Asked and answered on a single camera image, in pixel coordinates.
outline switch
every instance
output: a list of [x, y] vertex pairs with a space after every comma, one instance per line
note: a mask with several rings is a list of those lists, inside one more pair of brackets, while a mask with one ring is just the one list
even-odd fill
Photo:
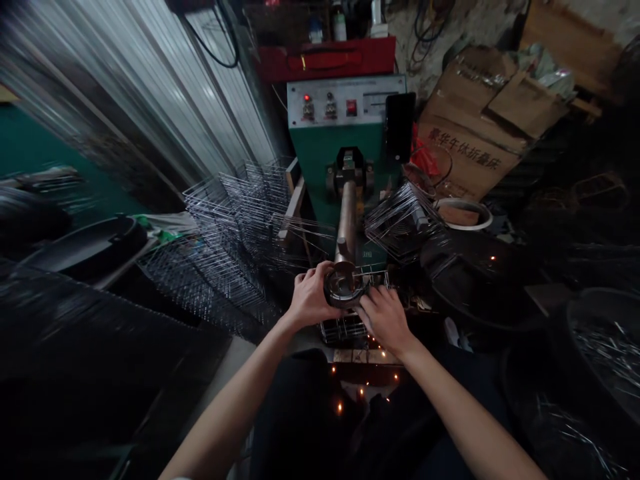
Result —
[[302, 116], [307, 120], [313, 120], [315, 116], [315, 109], [313, 108], [313, 102], [311, 97], [305, 95], [305, 104], [302, 107]]
[[338, 117], [338, 110], [336, 108], [335, 100], [331, 92], [327, 93], [327, 106], [325, 107], [325, 118], [328, 120], [336, 120]]
[[358, 116], [358, 104], [356, 100], [347, 100], [347, 116], [348, 117]]

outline black pan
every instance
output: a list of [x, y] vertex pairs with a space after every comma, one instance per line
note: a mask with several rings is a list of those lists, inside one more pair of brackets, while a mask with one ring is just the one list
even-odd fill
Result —
[[144, 227], [135, 219], [120, 215], [73, 231], [21, 264], [87, 282], [116, 270], [146, 242]]

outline forearm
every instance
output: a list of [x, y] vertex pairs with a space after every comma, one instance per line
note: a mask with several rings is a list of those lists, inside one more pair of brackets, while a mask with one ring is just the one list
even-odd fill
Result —
[[438, 412], [479, 480], [544, 479], [522, 447], [416, 339], [399, 358]]
[[293, 336], [289, 325], [285, 316], [267, 334], [198, 418], [159, 480], [226, 478]]

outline black container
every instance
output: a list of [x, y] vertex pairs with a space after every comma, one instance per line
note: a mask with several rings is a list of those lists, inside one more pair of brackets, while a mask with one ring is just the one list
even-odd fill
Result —
[[[513, 414], [516, 439], [550, 480], [607, 478], [592, 445], [562, 434], [562, 431], [571, 432], [565, 422], [607, 451], [610, 467], [617, 463], [629, 469], [629, 459], [614, 455], [611, 446], [586, 420], [584, 402], [578, 404], [572, 398], [570, 386], [565, 382], [543, 332], [529, 336], [505, 351], [501, 359], [501, 383]], [[570, 415], [573, 422], [551, 416], [560, 412]], [[620, 468], [618, 474], [621, 478], [627, 478], [627, 474], [629, 478], [635, 478], [631, 472]]]
[[20, 246], [56, 239], [71, 226], [71, 217], [36, 193], [0, 187], [0, 245]]
[[421, 252], [446, 314], [474, 331], [509, 335], [542, 328], [546, 318], [523, 288], [542, 283], [531, 259], [482, 233], [450, 233], [455, 255], [428, 243]]
[[89, 282], [116, 270], [146, 242], [144, 227], [134, 218], [120, 215], [65, 235], [24, 259], [21, 265]]
[[640, 464], [640, 421], [612, 394], [581, 352], [573, 322], [618, 322], [634, 340], [640, 339], [640, 297], [613, 289], [586, 289], [550, 322], [554, 355], [577, 402], [585, 408], [589, 423], [616, 452]]

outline control panel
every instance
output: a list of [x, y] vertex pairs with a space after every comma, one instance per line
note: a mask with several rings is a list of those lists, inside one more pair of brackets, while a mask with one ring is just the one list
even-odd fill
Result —
[[289, 128], [382, 123], [387, 96], [406, 92], [404, 75], [292, 82]]

